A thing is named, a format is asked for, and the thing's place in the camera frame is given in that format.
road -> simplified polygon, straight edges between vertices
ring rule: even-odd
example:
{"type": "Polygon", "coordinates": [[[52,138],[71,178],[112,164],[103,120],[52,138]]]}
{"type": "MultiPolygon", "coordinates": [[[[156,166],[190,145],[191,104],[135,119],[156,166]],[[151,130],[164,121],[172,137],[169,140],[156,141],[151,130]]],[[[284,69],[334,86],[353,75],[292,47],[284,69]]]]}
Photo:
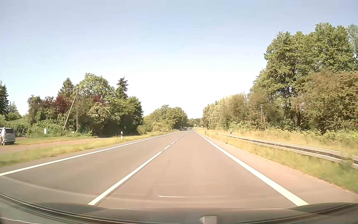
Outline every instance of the road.
{"type": "Polygon", "coordinates": [[[352,192],[194,130],[100,150],[0,167],[0,193],[33,203],[106,208],[289,208],[358,202],[352,192]]]}

guardrail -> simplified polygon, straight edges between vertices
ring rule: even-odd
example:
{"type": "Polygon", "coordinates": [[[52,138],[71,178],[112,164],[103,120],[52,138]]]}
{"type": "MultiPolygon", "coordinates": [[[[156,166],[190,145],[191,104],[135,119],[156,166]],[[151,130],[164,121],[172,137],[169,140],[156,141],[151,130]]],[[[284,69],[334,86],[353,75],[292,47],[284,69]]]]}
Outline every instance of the guardrail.
{"type": "Polygon", "coordinates": [[[328,150],[323,148],[317,148],[312,146],[306,146],[306,145],[296,145],[291,143],[284,143],[284,142],[278,142],[278,141],[267,141],[267,140],[261,140],[261,139],[254,139],[254,138],[246,138],[246,137],[240,137],[235,135],[226,135],[221,133],[213,132],[216,135],[224,135],[226,137],[230,138],[236,138],[241,139],[253,144],[257,145],[263,145],[267,147],[277,148],[281,150],[287,150],[295,153],[300,153],[303,155],[309,155],[321,159],[330,160],[336,163],[346,163],[346,162],[352,162],[352,167],[355,169],[358,169],[358,156],[347,156],[341,152],[334,151],[334,150],[328,150]]]}

dirt path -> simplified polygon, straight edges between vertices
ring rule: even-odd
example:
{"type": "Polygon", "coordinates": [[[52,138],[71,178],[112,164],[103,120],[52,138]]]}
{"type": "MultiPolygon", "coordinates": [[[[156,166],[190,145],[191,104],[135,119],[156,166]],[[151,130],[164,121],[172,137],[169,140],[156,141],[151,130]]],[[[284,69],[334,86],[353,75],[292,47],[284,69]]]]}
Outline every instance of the dirt path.
{"type": "Polygon", "coordinates": [[[37,143],[31,145],[0,145],[0,153],[26,151],[26,150],[32,150],[36,148],[43,148],[43,147],[54,146],[54,145],[71,145],[71,144],[78,144],[78,143],[87,143],[87,142],[97,141],[101,139],[103,138],[86,138],[86,139],[69,140],[69,141],[54,141],[54,142],[37,143]]]}

silver car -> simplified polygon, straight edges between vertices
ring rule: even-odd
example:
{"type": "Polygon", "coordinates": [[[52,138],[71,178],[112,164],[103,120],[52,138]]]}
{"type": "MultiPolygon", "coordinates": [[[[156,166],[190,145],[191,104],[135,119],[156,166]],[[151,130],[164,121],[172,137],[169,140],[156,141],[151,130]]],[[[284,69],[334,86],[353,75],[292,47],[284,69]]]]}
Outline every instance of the silver car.
{"type": "Polygon", "coordinates": [[[13,129],[5,128],[5,143],[6,144],[13,144],[16,141],[16,135],[13,129]]]}

car hood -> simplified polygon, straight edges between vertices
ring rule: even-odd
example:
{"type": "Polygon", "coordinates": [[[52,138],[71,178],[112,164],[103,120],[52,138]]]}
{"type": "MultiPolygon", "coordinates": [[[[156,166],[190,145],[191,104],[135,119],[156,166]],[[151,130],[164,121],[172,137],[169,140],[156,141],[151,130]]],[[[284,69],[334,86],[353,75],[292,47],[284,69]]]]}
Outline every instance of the car hood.
{"type": "Polygon", "coordinates": [[[85,223],[127,224],[248,224],[248,223],[358,223],[357,203],[321,203],[286,209],[244,208],[103,208],[76,203],[46,202],[26,205],[38,213],[85,223]]]}

